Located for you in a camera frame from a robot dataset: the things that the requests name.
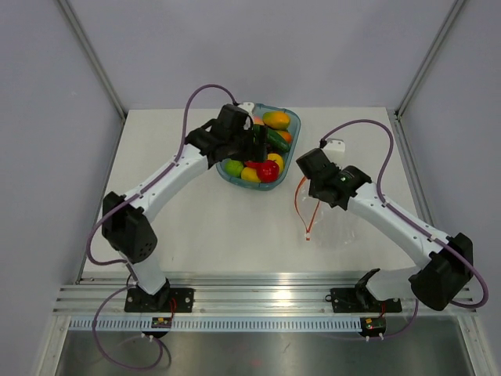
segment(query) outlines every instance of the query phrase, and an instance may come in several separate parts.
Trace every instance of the red apple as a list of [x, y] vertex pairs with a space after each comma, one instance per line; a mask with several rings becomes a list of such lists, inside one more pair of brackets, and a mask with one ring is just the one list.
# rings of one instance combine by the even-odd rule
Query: red apple
[[278, 179], [280, 167], [274, 161], [264, 161], [256, 167], [258, 178], [262, 183], [272, 183]]

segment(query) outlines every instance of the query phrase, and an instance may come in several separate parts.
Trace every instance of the green cucumber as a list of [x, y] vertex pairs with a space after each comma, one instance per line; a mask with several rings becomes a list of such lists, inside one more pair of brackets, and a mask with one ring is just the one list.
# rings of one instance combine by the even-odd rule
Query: green cucumber
[[[257, 125], [254, 124], [254, 134], [259, 134], [259, 129], [264, 127], [265, 125]], [[283, 137], [275, 132], [273, 129], [268, 127], [268, 135], [266, 136], [266, 142], [268, 142], [271, 146], [275, 147], [281, 153], [287, 153], [290, 151], [289, 143], [283, 139]]]

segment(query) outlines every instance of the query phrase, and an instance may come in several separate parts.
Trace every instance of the gray wall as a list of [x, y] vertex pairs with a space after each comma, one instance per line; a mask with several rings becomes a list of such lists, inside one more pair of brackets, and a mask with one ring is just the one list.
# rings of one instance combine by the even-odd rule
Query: gray wall
[[0, 2], [0, 374], [74, 280], [120, 123], [51, 0]]
[[[127, 108], [396, 107], [452, 0], [71, 0]], [[197, 107], [216, 107], [201, 96]]]
[[469, 2], [404, 123], [440, 226], [474, 241], [480, 310], [501, 360], [501, 2]]

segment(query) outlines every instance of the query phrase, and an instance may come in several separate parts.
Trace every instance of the green lime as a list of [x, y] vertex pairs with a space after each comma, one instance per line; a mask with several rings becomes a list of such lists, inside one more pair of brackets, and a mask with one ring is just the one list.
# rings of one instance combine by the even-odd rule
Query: green lime
[[243, 163], [240, 161], [229, 160], [225, 164], [225, 171], [230, 176], [240, 177], [243, 170]]

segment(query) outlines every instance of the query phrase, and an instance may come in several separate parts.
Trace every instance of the wire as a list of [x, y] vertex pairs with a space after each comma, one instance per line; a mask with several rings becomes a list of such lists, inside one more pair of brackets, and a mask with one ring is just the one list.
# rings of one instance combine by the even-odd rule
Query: wire
[[381, 304], [381, 314], [377, 318], [380, 319], [381, 317], [384, 316], [385, 313], [386, 313], [386, 302], [383, 302], [383, 304]]
[[129, 289], [129, 287], [119, 288], [113, 294], [111, 294], [108, 298], [104, 299], [104, 301], [101, 303], [101, 305], [97, 309], [96, 314], [94, 315], [94, 320], [92, 320], [92, 337], [94, 337], [94, 342], [96, 343], [98, 351], [101, 353], [101, 355], [103, 356], [103, 358], [105, 358], [106, 360], [108, 360], [110, 363], [113, 363], [116, 366], [124, 368], [125, 370], [130, 370], [130, 371], [149, 371], [149, 370], [154, 369], [158, 365], [158, 363], [162, 359], [162, 356], [164, 355], [164, 347], [162, 346], [163, 342], [160, 339], [157, 339], [157, 338], [155, 338], [153, 336], [150, 337], [151, 340], [155, 341], [155, 343], [158, 345], [158, 349], [160, 350], [159, 353], [158, 353], [157, 360], [155, 360], [152, 364], [150, 364], [149, 366], [146, 366], [146, 367], [134, 367], [134, 366], [129, 366], [129, 365], [125, 364], [125, 363], [121, 363], [121, 362], [113, 359], [111, 356], [109, 356], [106, 353], [106, 351], [103, 348], [103, 346], [101, 345], [101, 342], [99, 341], [99, 337], [97, 335], [97, 330], [96, 330], [96, 328], [97, 328], [97, 319], [99, 317], [99, 314], [103, 310], [104, 306], [111, 299], [113, 299], [115, 296], [117, 296], [118, 294], [120, 294], [120, 293], [122, 293], [124, 291], [127, 291], [128, 289]]
[[127, 261], [124, 260], [124, 259], [122, 259], [122, 258], [119, 258], [119, 259], [117, 258], [117, 259], [110, 260], [110, 261], [98, 261], [98, 260], [96, 260], [94, 258], [94, 256], [92, 255], [92, 250], [91, 250], [92, 239], [96, 235], [97, 230], [103, 225], [104, 222], [106, 222], [109, 218], [111, 218], [111, 216], [113, 214], [115, 214], [116, 212], [118, 212], [119, 210], [121, 210], [126, 205], [132, 203], [137, 198], [141, 197], [141, 195], [143, 195], [145, 192], [147, 192], [149, 189], [151, 189], [152, 186], [154, 186], [155, 184], [157, 184], [177, 164], [177, 162], [181, 158], [182, 150], [183, 150], [183, 148], [185, 146], [186, 128], [187, 128], [187, 125], [188, 125], [188, 111], [189, 111], [189, 107], [191, 106], [191, 102], [195, 99], [196, 95], [199, 92], [201, 92], [202, 90], [205, 90], [205, 89], [209, 89], [209, 88], [221, 89], [223, 92], [225, 92], [226, 94], [229, 95], [229, 97], [231, 98], [233, 104], [237, 104], [236, 100], [235, 100], [235, 97], [233, 96], [233, 94], [227, 88], [225, 88], [223, 86], [220, 86], [220, 85], [216, 85], [216, 84], [203, 85], [203, 86], [200, 86], [197, 90], [195, 90], [193, 92], [193, 94], [188, 98], [188, 102], [186, 102], [186, 105], [185, 105], [185, 111], [184, 111], [184, 114], [183, 114], [183, 117], [182, 117], [181, 142], [179, 143], [178, 152], [176, 153], [173, 162], [171, 162], [169, 164], [169, 166], [167, 166], [160, 174], [158, 174], [158, 176], [155, 179], [153, 179], [150, 183], [148, 183], [146, 186], [144, 186], [139, 191], [139, 193], [136, 193], [136, 194], [130, 196], [127, 200], [125, 200], [121, 204], [117, 205], [115, 208], [111, 209], [109, 212], [107, 212], [105, 215], [103, 215], [103, 217], [91, 228], [91, 231], [90, 231], [89, 235], [87, 236], [87, 241], [86, 241], [86, 244], [85, 244], [85, 254], [87, 255], [88, 260], [91, 263], [93, 263], [94, 265], [97, 265], [97, 266], [107, 266], [107, 265], [113, 265], [113, 264], [127, 263]]
[[[399, 331], [396, 331], [395, 333], [385, 335], [384, 337], [370, 337], [369, 341], [381, 341], [383, 339], [392, 339], [392, 338], [396, 338], [399, 335], [406, 333], [411, 328], [411, 326], [413, 326], [414, 322], [416, 321], [417, 311], [419, 311], [419, 306], [420, 306], [420, 301], [416, 299], [416, 303], [414, 305], [413, 315], [410, 318], [409, 322], [402, 329], [400, 329]], [[337, 337], [337, 336], [327, 335], [327, 334], [321, 334], [321, 336], [331, 338], [331, 339], [340, 339], [343, 341], [367, 341], [367, 338], [364, 338], [364, 337]]]
[[132, 274], [129, 274], [127, 277], [127, 280], [125, 281], [125, 287], [129, 287], [128, 282], [131, 280], [131, 277], [132, 277]]
[[297, 215], [299, 215], [299, 218], [301, 219], [301, 221], [303, 222], [303, 224], [305, 225], [305, 230], [306, 230], [306, 233], [305, 233], [305, 236], [306, 236], [306, 240], [310, 240], [310, 233], [312, 231], [312, 227], [313, 227], [313, 222], [315, 221], [315, 217], [316, 217], [316, 212], [319, 210], [319, 207], [320, 207], [320, 200], [317, 200], [316, 202], [316, 206], [315, 206], [315, 210], [313, 211], [313, 215], [312, 215], [312, 219], [310, 220], [310, 224], [309, 226], [306, 225], [306, 222], [305, 220], [303, 219], [303, 217], [301, 216], [301, 213], [299, 212], [299, 208], [297, 207], [297, 196], [299, 195], [299, 190], [301, 189], [301, 187], [303, 186], [303, 184], [305, 183], [306, 181], [306, 177], [303, 176], [303, 179], [301, 179], [301, 181], [299, 182], [299, 184], [297, 185], [297, 188], [296, 188], [296, 193], [294, 194], [294, 207], [296, 208], [296, 213]]
[[379, 197], [379, 199], [381, 200], [381, 202], [388, 209], [390, 209], [390, 211], [392, 211], [393, 213], [395, 213], [401, 220], [403, 220], [409, 226], [411, 226], [412, 228], [414, 228], [416, 231], [419, 231], [420, 233], [422, 233], [428, 239], [433, 240], [435, 243], [437, 243], [438, 245], [440, 245], [441, 247], [443, 247], [444, 249], [446, 249], [448, 252], [452, 253], [457, 259], [459, 259], [466, 266], [466, 268], [468, 270], [470, 270], [473, 273], [473, 275], [477, 278], [478, 282], [480, 283], [481, 288], [482, 288], [482, 292], [483, 292], [482, 299], [480, 300], [480, 302], [473, 303], [473, 304], [465, 304], [465, 303], [460, 303], [460, 302], [451, 302], [451, 304], [454, 305], [454, 306], [458, 306], [458, 307], [461, 307], [461, 308], [467, 308], [467, 309], [476, 309], [476, 308], [480, 308], [480, 307], [484, 306], [485, 303], [488, 301], [488, 287], [487, 287], [487, 283], [485, 282], [485, 280], [482, 277], [482, 275], [473, 267], [473, 265], [471, 265], [462, 255], [460, 255], [456, 250], [452, 249], [448, 244], [444, 243], [443, 241], [441, 241], [438, 238], [435, 238], [432, 233], [430, 233], [430, 232], [426, 231], [425, 229], [423, 229], [421, 226], [419, 226], [417, 223], [415, 223], [412, 219], [408, 218], [405, 214], [403, 214], [402, 212], [400, 212], [393, 205], [391, 205], [390, 203], [386, 202], [386, 198], [384, 198], [384, 195], [383, 195], [383, 192], [382, 192], [382, 189], [381, 189], [381, 182], [383, 180], [384, 171], [386, 170], [388, 162], [390, 161], [391, 154], [393, 153], [393, 147], [394, 147], [394, 143], [395, 143], [395, 141], [393, 140], [393, 135], [391, 134], [390, 129], [388, 129], [388, 127], [386, 125], [380, 123], [379, 121], [374, 121], [374, 120], [370, 120], [370, 119], [352, 120], [352, 121], [349, 121], [347, 123], [344, 123], [344, 124], [340, 125], [339, 127], [336, 127], [332, 131], [328, 132], [324, 137], [322, 137], [321, 141], [326, 141], [327, 137], [329, 137], [333, 133], [335, 133], [337, 131], [340, 131], [343, 128], [346, 128], [349, 125], [358, 124], [358, 123], [369, 123], [369, 124], [377, 125], [378, 127], [382, 128], [386, 132], [386, 134], [387, 134], [387, 136], [388, 136], [388, 138], [390, 140], [390, 146], [388, 148], [388, 153], [387, 153], [387, 155], [386, 155], [386, 157], [384, 159], [383, 165], [381, 166], [381, 170], [379, 171], [379, 174], [377, 176], [377, 184], [376, 184], [377, 196]]

